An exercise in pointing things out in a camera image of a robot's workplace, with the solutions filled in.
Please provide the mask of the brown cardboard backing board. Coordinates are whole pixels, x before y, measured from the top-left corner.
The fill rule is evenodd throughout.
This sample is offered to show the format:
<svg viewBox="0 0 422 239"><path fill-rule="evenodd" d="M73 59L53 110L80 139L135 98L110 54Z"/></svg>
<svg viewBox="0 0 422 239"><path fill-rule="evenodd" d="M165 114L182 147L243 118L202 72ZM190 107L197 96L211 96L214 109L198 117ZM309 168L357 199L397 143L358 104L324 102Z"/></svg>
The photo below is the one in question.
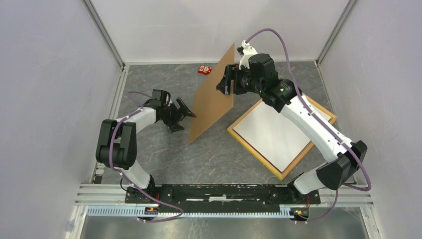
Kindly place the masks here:
<svg viewBox="0 0 422 239"><path fill-rule="evenodd" d="M232 44L196 90L193 102L193 113L196 117L191 122L188 144L233 108L234 96L224 95L216 86L223 78L226 65L234 63L234 52L235 44Z"/></svg>

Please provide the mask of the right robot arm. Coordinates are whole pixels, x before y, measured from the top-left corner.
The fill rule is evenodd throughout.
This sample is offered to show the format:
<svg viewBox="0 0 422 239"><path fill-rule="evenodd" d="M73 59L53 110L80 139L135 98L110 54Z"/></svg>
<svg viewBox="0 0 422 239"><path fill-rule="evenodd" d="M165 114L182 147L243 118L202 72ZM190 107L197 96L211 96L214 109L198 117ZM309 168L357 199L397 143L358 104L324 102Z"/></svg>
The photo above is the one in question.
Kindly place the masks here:
<svg viewBox="0 0 422 239"><path fill-rule="evenodd" d="M367 145L352 141L324 121L313 109L294 80L279 78L269 54L248 58L247 64L228 64L216 89L224 95L256 93L263 102L294 123L320 150L326 163L300 174L287 190L293 203L308 193L328 188L337 190L358 170L363 170Z"/></svg>

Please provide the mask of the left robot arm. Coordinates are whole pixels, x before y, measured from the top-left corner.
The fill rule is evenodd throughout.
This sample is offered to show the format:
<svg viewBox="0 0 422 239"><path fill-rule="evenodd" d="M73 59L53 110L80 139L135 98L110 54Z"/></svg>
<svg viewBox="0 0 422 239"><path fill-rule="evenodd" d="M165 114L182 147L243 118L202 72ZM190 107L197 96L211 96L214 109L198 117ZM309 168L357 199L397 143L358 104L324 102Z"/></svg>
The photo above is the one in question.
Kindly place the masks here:
<svg viewBox="0 0 422 239"><path fill-rule="evenodd" d="M153 177L137 162L137 134L149 125L162 121L170 130L184 130L179 124L185 117L196 115L179 97L173 102L171 94L154 89L148 100L134 112L119 118L102 121L96 148L96 160L118 172L137 196L145 203L157 195Z"/></svg>

